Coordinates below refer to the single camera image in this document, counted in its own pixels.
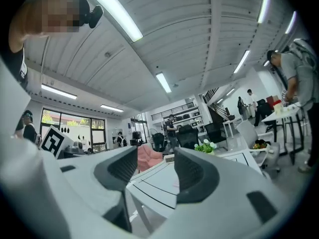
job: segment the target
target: ceiling light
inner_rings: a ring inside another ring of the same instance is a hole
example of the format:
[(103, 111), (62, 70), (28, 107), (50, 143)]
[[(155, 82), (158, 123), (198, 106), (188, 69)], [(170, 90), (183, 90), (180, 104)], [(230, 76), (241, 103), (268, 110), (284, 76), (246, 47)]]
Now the ceiling light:
[(70, 93), (67, 93), (67, 92), (64, 92), (64, 91), (55, 89), (55, 88), (53, 88), (53, 87), (49, 87), (48, 85), (45, 85), (45, 84), (42, 84), (42, 85), (41, 85), (41, 88), (44, 89), (44, 90), (47, 90), (47, 91), (56, 93), (56, 94), (58, 94), (58, 95), (67, 97), (67, 98), (72, 98), (72, 99), (76, 99), (76, 98), (77, 98), (76, 95), (73, 95), (73, 94), (70, 94)]
[(241, 66), (244, 64), (246, 58), (248, 57), (249, 53), (250, 53), (250, 50), (246, 50), (246, 51), (245, 51), (244, 56), (242, 57), (242, 59), (240, 60), (238, 66), (236, 67), (236, 69), (235, 69), (235, 71), (234, 71), (234, 74), (236, 74), (236, 73), (239, 71), (239, 69), (241, 68)]
[(139, 28), (118, 0), (97, 0), (118, 22), (133, 42), (143, 37)]
[(231, 91), (228, 92), (227, 96), (230, 95), (235, 89), (232, 89)]
[(290, 33), (290, 31), (291, 31), (291, 29), (293, 28), (293, 25), (294, 25), (294, 23), (295, 23), (296, 16), (297, 16), (297, 12), (294, 11), (294, 14), (293, 14), (293, 16), (291, 17), (290, 23), (289, 23), (289, 25), (288, 25), (288, 27), (287, 27), (287, 30), (286, 30), (285, 34), (289, 34), (289, 33)]
[(159, 82), (161, 83), (161, 85), (163, 86), (163, 88), (165, 89), (166, 93), (170, 93), (171, 90), (170, 90), (170, 87), (165, 79), (164, 74), (163, 73), (156, 74), (156, 77), (159, 80)]
[(114, 107), (110, 107), (110, 106), (106, 106), (106, 105), (101, 105), (102, 108), (105, 108), (105, 109), (109, 109), (109, 110), (113, 110), (113, 111), (116, 111), (116, 112), (124, 112), (124, 110), (121, 110), (121, 109), (117, 109), (117, 108), (114, 108)]
[(263, 23), (266, 17), (266, 14), (268, 12), (269, 4), (270, 4), (270, 0), (263, 0), (263, 4), (261, 6), (261, 10), (258, 17), (258, 23)]

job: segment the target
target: pink armchair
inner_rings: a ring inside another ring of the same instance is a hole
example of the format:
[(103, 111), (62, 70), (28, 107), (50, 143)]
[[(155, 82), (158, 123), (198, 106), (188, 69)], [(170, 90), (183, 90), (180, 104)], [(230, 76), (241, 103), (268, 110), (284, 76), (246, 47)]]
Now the pink armchair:
[(138, 147), (138, 170), (141, 172), (161, 163), (163, 154), (154, 151), (147, 144)]

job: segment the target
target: sneaker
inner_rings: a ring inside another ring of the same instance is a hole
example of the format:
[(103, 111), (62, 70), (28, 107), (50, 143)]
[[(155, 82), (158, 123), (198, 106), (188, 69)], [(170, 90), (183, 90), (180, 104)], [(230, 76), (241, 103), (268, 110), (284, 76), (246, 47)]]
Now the sneaker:
[(308, 166), (307, 164), (298, 167), (298, 172), (300, 173), (310, 173), (312, 171), (312, 168)]

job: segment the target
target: person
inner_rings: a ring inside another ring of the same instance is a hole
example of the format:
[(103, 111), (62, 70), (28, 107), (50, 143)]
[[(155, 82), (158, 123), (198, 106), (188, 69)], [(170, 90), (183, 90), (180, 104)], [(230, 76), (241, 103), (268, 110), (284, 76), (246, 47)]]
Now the person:
[(285, 101), (290, 102), (297, 93), (300, 107), (308, 113), (312, 131), (312, 148), (310, 158), (298, 168), (301, 173), (309, 173), (319, 158), (319, 148), (316, 140), (319, 131), (316, 128), (319, 114), (319, 80), (317, 74), (317, 58), (311, 62), (309, 54), (304, 52), (278, 53), (273, 50), (267, 52), (267, 59), (271, 65), (282, 68), (288, 79), (288, 89)]
[[(3, 18), (0, 55), (24, 89), (28, 75), (23, 43), (28, 37), (76, 32), (84, 24), (94, 28), (103, 14), (99, 5), (90, 12), (87, 0), (31, 0), (22, 6), (10, 5), (8, 11)], [(23, 122), (20, 120), (15, 129), (18, 137), (21, 136), (22, 128)]]
[(173, 126), (173, 120), (174, 120), (174, 115), (173, 114), (169, 115), (168, 121), (166, 122), (166, 129), (167, 129), (167, 136), (170, 141), (170, 147), (174, 151), (174, 148), (177, 147), (178, 144), (177, 144), (177, 138), (176, 138), (176, 132), (175, 132), (177, 131), (177, 128)]
[(244, 100), (241, 97), (238, 97), (237, 108), (238, 108), (239, 114), (243, 117), (243, 120), (247, 119), (245, 106), (246, 105), (244, 103)]
[(248, 95), (250, 96), (251, 100), (252, 100), (252, 103), (253, 103), (253, 107), (254, 107), (254, 110), (255, 110), (255, 124), (254, 126), (255, 127), (258, 127), (258, 124), (259, 124), (259, 119), (260, 119), (260, 111), (258, 109), (258, 103), (257, 101), (259, 100), (258, 97), (253, 94), (253, 92), (251, 91), (251, 89), (247, 90), (247, 93)]
[(39, 145), (41, 143), (41, 140), (38, 138), (39, 136), (36, 133), (34, 125), (33, 125), (32, 112), (29, 110), (26, 110), (22, 115), (22, 119), (23, 119), (23, 123), (25, 124), (23, 138), (30, 140), (36, 145)]
[(119, 147), (127, 146), (126, 140), (124, 139), (122, 132), (118, 133), (117, 142), (119, 144)]

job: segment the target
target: metal railing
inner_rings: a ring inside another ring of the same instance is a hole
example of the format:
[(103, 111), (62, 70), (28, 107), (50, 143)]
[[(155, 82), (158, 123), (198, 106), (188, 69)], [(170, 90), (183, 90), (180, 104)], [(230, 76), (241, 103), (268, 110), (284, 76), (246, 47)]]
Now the metal railing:
[(176, 108), (152, 115), (152, 120), (157, 120), (157, 119), (160, 119), (163, 117), (167, 117), (171, 114), (175, 115), (176, 113), (180, 113), (184, 110), (188, 110), (188, 109), (193, 108), (193, 107), (195, 107), (194, 103), (189, 103), (186, 105), (178, 106)]
[(228, 119), (228, 114), (227, 114), (226, 110), (224, 110), (223, 108), (217, 106), (216, 104), (211, 104), (210, 107), (212, 107), (215, 110), (215, 112), (217, 112), (219, 115), (224, 116), (224, 117), (226, 117)]
[(206, 95), (203, 97), (205, 103), (208, 103), (208, 101), (213, 97), (218, 89), (219, 88), (207, 91)]

